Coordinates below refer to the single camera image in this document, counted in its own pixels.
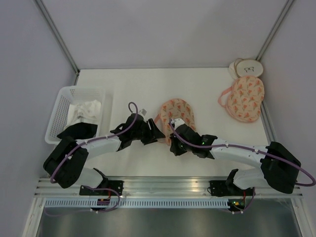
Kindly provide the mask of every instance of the cable tray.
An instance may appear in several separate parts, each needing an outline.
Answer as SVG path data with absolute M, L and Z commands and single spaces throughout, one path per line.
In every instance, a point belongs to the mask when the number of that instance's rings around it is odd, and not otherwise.
M 111 198 L 109 207 L 114 206 L 117 200 Z M 47 198 L 45 207 L 104 207 L 98 205 L 97 201 L 97 198 Z M 228 199 L 209 198 L 121 198 L 118 206 L 121 208 L 229 208 Z

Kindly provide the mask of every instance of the carrot print backpack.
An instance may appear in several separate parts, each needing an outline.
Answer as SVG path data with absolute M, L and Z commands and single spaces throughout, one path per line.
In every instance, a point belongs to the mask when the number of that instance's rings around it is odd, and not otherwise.
M 222 104 L 222 96 L 231 92 L 227 102 Z M 244 76 L 235 80 L 232 87 L 224 90 L 218 103 L 228 114 L 242 122 L 254 122 L 261 113 L 260 105 L 265 90 L 262 81 L 254 76 Z
M 168 146 L 171 146 L 170 134 L 172 133 L 169 119 L 183 119 L 187 126 L 194 131 L 196 130 L 193 110 L 186 101 L 177 98 L 165 102 L 160 109 L 160 113 L 155 118 L 155 123 L 157 124 L 159 120 L 161 121 L 162 132 L 166 136 L 165 143 Z

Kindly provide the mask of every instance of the black cloth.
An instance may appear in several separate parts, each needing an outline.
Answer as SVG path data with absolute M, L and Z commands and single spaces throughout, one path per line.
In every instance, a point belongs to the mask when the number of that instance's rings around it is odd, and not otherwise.
M 70 136 L 73 139 L 88 139 L 95 136 L 98 125 L 90 124 L 86 122 L 76 123 L 67 127 L 63 132 L 57 135 L 58 138 Z

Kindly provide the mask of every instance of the metal bar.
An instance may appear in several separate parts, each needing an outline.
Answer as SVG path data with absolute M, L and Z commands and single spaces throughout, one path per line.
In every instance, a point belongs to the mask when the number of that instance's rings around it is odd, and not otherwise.
M 207 191 L 210 180 L 226 180 L 226 177 L 109 177 L 110 180 L 123 180 L 123 198 L 191 198 L 219 199 L 240 197 L 213 197 Z M 79 196 L 79 185 L 62 189 L 58 184 L 51 184 L 49 179 L 40 179 L 35 197 L 40 198 L 87 198 Z M 299 187 L 292 194 L 283 194 L 270 187 L 256 188 L 256 198 L 301 198 Z
M 45 204 L 45 198 L 34 198 L 26 221 L 22 237 L 35 237 L 40 225 L 40 219 Z
M 280 25 L 282 24 L 282 22 L 284 21 L 285 17 L 288 15 L 291 7 L 293 6 L 294 2 L 296 0 L 287 0 L 283 9 L 281 10 L 281 13 L 279 14 L 276 22 L 274 23 L 273 27 L 271 28 L 265 42 L 263 43 L 258 56 L 256 57 L 257 61 L 261 61 L 262 56 L 264 55 L 264 53 L 266 52 L 269 44 L 271 43 L 272 39 L 274 38 L 274 36 L 276 35 L 278 29 L 280 28 Z
M 52 17 L 50 16 L 45 4 L 43 3 L 42 0 L 34 0 L 36 6 L 38 7 L 39 11 L 43 15 L 46 23 L 48 24 L 48 27 L 50 28 L 51 32 L 53 33 L 55 39 L 57 40 L 57 43 L 59 44 L 60 48 L 64 52 L 66 58 L 68 59 L 69 63 L 71 64 L 72 68 L 74 69 L 75 73 L 78 75 L 79 74 L 79 69 L 71 56 L 63 38 L 61 37 Z
M 295 216 L 303 237 L 316 237 L 315 227 L 311 217 L 307 215 L 308 207 L 303 199 L 292 199 Z
M 75 79 L 74 85 L 77 85 L 79 76 L 80 76 L 80 70 L 76 73 L 76 79 Z
M 267 136 L 268 143 L 271 143 L 272 141 L 277 141 L 277 136 L 271 123 L 271 118 L 265 101 L 263 101 L 261 104 L 261 120 Z

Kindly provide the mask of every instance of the white cloth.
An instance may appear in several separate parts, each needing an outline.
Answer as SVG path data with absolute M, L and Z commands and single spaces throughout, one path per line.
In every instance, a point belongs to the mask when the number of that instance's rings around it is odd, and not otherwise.
M 65 129 L 79 122 L 98 124 L 100 119 L 100 110 L 101 103 L 97 100 L 69 105 Z

